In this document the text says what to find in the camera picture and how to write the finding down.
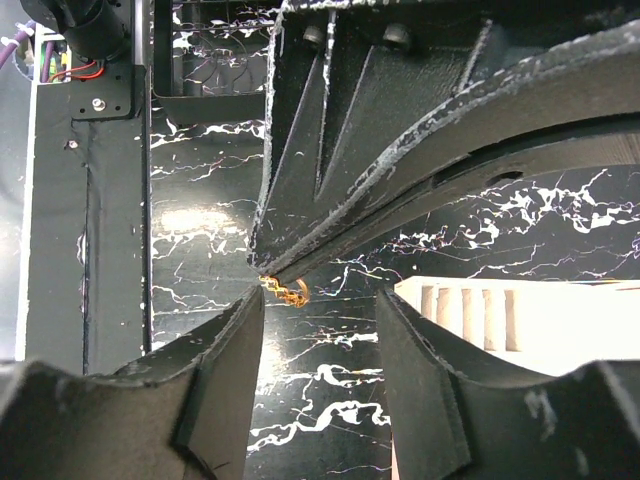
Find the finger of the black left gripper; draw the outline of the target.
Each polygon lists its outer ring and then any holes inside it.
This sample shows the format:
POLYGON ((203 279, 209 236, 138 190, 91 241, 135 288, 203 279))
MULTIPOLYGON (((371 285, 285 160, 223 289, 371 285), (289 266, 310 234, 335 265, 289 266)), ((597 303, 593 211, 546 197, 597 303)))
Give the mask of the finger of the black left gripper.
POLYGON ((521 139, 473 154, 375 209, 277 277, 290 282, 405 222, 502 179, 561 170, 639 163, 637 134, 554 134, 521 139))
POLYGON ((635 1, 286 1, 249 264, 277 274, 489 148, 639 136, 635 1))

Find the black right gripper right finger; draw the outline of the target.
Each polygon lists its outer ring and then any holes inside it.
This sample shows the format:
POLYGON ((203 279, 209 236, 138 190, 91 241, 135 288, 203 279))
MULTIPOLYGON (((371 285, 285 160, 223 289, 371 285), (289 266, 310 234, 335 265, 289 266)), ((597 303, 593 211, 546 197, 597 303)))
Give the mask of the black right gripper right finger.
POLYGON ((635 479, 639 365, 593 361, 559 377, 504 361, 391 289, 376 322, 403 479, 635 479))

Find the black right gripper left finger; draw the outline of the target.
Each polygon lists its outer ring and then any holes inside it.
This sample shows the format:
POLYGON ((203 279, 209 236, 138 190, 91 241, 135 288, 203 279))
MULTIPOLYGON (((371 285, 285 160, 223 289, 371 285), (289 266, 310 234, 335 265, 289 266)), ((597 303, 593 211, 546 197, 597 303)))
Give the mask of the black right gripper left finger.
POLYGON ((1 366, 5 479, 239 479, 264 331, 263 290, 109 375, 1 366))

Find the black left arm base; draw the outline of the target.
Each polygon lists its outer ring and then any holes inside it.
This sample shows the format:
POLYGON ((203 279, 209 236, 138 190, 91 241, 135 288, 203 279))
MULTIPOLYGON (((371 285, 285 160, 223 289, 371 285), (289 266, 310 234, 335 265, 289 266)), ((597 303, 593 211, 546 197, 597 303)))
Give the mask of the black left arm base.
POLYGON ((144 60, 147 1, 23 1, 21 6, 66 43, 69 63, 48 83, 67 92, 74 120, 134 115, 135 69, 144 60))

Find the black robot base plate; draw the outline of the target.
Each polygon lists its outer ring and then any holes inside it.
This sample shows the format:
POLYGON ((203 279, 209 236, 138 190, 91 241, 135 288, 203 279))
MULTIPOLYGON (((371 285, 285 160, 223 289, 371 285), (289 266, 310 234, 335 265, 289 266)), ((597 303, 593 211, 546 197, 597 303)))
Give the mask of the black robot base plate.
POLYGON ((15 356, 109 373, 150 348, 149 72, 31 88, 15 356))

